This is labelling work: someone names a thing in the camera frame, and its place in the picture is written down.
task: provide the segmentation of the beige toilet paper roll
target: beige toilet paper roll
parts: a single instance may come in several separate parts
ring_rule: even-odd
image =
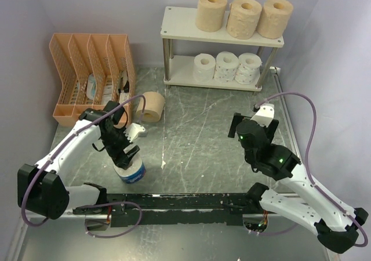
[[[266,0],[256,31],[269,39],[281,37],[293,10],[294,6],[287,0]]]
[[[163,105],[165,104],[165,98],[157,92],[146,92],[143,94],[146,98],[146,108],[144,109],[143,121],[154,123],[161,119]],[[143,99],[140,99],[138,108],[135,112],[135,116],[138,118],[143,108]]]
[[[249,39],[255,32],[261,5],[255,0],[234,0],[228,17],[227,31],[237,39]]]
[[[202,31],[221,29],[227,0],[198,0],[196,26]]]

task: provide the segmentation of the toilet paper roll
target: toilet paper roll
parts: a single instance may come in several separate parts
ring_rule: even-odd
[[[238,68],[239,60],[232,52],[223,51],[216,56],[216,68],[219,70],[233,70]]]
[[[157,92],[146,92],[143,94],[146,98],[146,108],[144,109],[144,122],[158,122],[161,119],[165,98]],[[135,112],[136,117],[140,117],[143,108],[143,99],[140,99],[138,108]]]
[[[240,67],[248,67],[250,69],[259,69],[261,66],[261,58],[254,53],[243,53],[238,57]]]
[[[201,53],[195,57],[193,77],[198,82],[208,82],[213,79],[215,72],[215,58],[210,54]]]
[[[222,83],[232,81],[238,66],[239,60],[236,55],[226,51],[220,52],[216,56],[214,79]]]
[[[277,39],[288,25],[294,6],[287,0],[266,0],[256,31],[263,37]]]
[[[244,53],[238,57],[239,67],[235,80],[240,84],[251,84],[260,75],[261,59],[253,53]]]
[[[221,29],[227,0],[198,0],[196,26],[202,31]]]
[[[255,0],[234,0],[230,5],[227,31],[237,39],[249,39],[255,32],[261,5]]]

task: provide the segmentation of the wire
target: wire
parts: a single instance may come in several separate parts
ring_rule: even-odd
[[[307,144],[307,148],[305,150],[305,156],[304,156],[304,166],[305,166],[305,170],[307,172],[307,176],[308,176],[309,181],[314,186],[314,188],[318,190],[319,193],[321,193],[326,199],[328,199],[336,208],[338,208],[343,214],[345,214],[357,226],[357,228],[359,228],[359,231],[363,235],[364,242],[363,242],[363,244],[355,244],[354,246],[360,247],[360,248],[363,248],[363,247],[367,246],[367,244],[369,242],[369,239],[367,237],[366,231],[356,221],[356,219],[353,218],[340,204],[338,204],[334,199],[332,199],[323,189],[321,189],[319,186],[317,186],[316,183],[314,182],[313,177],[312,177],[312,173],[310,171],[309,162],[308,162],[308,155],[309,155],[310,147],[312,145],[312,140],[313,140],[313,136],[314,136],[314,132],[315,132],[315,127],[316,127],[316,124],[317,124],[317,111],[315,109],[313,101],[304,94],[301,94],[301,93],[298,93],[298,92],[288,91],[288,92],[282,92],[282,93],[277,93],[275,95],[272,95],[272,96],[264,99],[263,101],[255,104],[255,107],[259,108],[261,105],[263,105],[264,103],[267,103],[271,99],[274,99],[274,98],[279,97],[279,96],[284,96],[284,95],[295,95],[295,96],[302,97],[302,98],[306,99],[306,101],[309,102],[309,104],[312,107],[313,124],[312,124],[312,130],[311,130],[311,134],[309,136],[309,140],[308,140],[308,144]]]
[[[266,210],[264,210],[263,219],[264,219],[264,224],[268,225],[268,212]]]
[[[261,232],[256,232],[256,231],[252,231],[252,230],[248,230],[248,231],[249,231],[249,234],[254,233],[254,234],[257,234],[259,236],[276,236],[276,235],[286,234],[287,232],[290,232],[291,230],[293,230],[296,226],[297,226],[297,224],[295,223],[293,226],[290,226],[286,230],[282,230],[282,231],[274,232],[274,233],[266,233],[266,232],[261,233]]]
[[[121,107],[123,107],[126,103],[129,103],[131,102],[132,100],[138,98],[138,97],[142,97],[143,98],[143,108],[141,110],[141,115],[139,117],[139,121],[142,120],[143,118],[143,115],[144,115],[144,109],[146,107],[146,98],[143,96],[143,95],[135,95],[133,97],[131,97],[130,99],[128,100],[125,100],[123,103],[121,103],[120,105],[116,106],[114,109],[112,109],[110,112],[104,114],[102,117],[94,120],[93,122],[89,123],[88,125],[82,127],[81,129],[77,130],[75,132],[75,134],[73,135],[70,135],[57,149],[56,151],[50,156],[49,160],[47,160],[45,162],[45,164],[39,169],[39,171],[35,174],[35,176],[32,178],[30,184],[28,185],[27,189],[26,189],[26,192],[24,193],[24,197],[23,197],[23,200],[22,200],[22,205],[21,205],[21,216],[22,216],[22,219],[23,221],[25,222],[25,224],[27,224],[28,226],[33,226],[33,227],[37,227],[37,226],[41,226],[43,225],[47,220],[48,218],[46,217],[42,222],[40,223],[33,223],[33,222],[30,222],[29,219],[26,217],[26,203],[27,203],[27,200],[28,200],[28,197],[30,196],[30,192],[32,190],[32,188],[34,187],[36,181],[38,180],[38,178],[40,177],[40,175],[42,174],[42,172],[45,171],[46,168],[48,168],[48,166],[53,163],[53,160],[63,151],[63,149],[69,144],[69,142],[74,139],[76,136],[78,136],[81,132],[85,131],[86,129],[90,128],[91,126],[93,125],[96,125],[98,124],[100,121],[102,121],[103,119],[106,119],[108,116],[112,115],[114,112],[116,112],[117,110],[119,110]]]
[[[108,213],[107,213],[107,219],[106,219],[107,223],[111,223],[111,219],[110,219],[111,212],[112,212],[112,206],[109,206]]]
[[[107,207],[107,206],[114,206],[114,205],[133,205],[135,206],[138,210],[139,210],[139,217],[138,217],[138,220],[137,222],[134,224],[134,226],[132,226],[131,228],[129,228],[128,230],[120,233],[120,234],[116,234],[116,235],[111,235],[111,236],[103,236],[103,235],[94,235],[92,234],[89,230],[88,230],[88,221],[91,221],[91,220],[86,220],[85,221],[85,233],[93,238],[101,238],[101,239],[110,239],[110,238],[117,238],[117,237],[120,237],[120,236],[123,236],[131,231],[133,231],[136,227],[138,227],[140,221],[141,221],[141,218],[142,218],[142,215],[143,215],[143,210],[141,209],[141,207],[134,203],[134,202],[129,202],[129,201],[121,201],[121,202],[115,202],[115,203],[106,203],[106,204],[98,204],[98,205],[87,205],[87,206],[81,206],[81,208],[99,208],[99,207]]]
[[[95,222],[95,223],[103,224],[103,225],[110,225],[108,222],[101,222],[100,220],[97,220],[97,219],[89,219],[89,222]]]

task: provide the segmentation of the white toilet paper roll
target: white toilet paper roll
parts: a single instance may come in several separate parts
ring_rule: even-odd
[[[208,82],[213,79],[215,72],[215,58],[210,54],[201,53],[195,57],[193,77],[198,82]]]
[[[157,92],[143,93],[146,98],[146,107],[144,109],[143,121],[144,122],[158,122],[161,119],[163,105],[165,98]],[[141,109],[143,108],[143,99],[140,99],[138,108],[135,112],[136,117],[140,117]]]
[[[253,83],[260,76],[261,59],[253,53],[244,53],[238,57],[239,67],[235,80],[244,85]]]
[[[232,81],[238,66],[239,60],[236,55],[226,51],[220,52],[216,56],[214,79],[221,83]]]
[[[238,57],[238,60],[243,67],[256,69],[261,66],[261,58],[254,53],[243,53]]]

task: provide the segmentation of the shelf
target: shelf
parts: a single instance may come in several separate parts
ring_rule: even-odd
[[[178,86],[192,86],[204,88],[217,88],[217,89],[231,89],[231,90],[244,90],[244,91],[261,91],[261,88],[256,88],[258,78],[249,85],[239,84],[237,81],[219,83],[215,80],[209,82],[197,82],[193,77],[193,64],[195,57],[192,56],[179,56],[175,55],[170,59],[170,80],[164,81],[167,85]]]
[[[161,38],[183,39],[188,41],[219,42],[224,44],[266,46],[281,48],[283,37],[264,38],[255,32],[249,39],[236,39],[226,29],[229,12],[224,14],[223,26],[216,32],[204,32],[196,27],[196,12],[193,8],[166,7],[161,27]]]

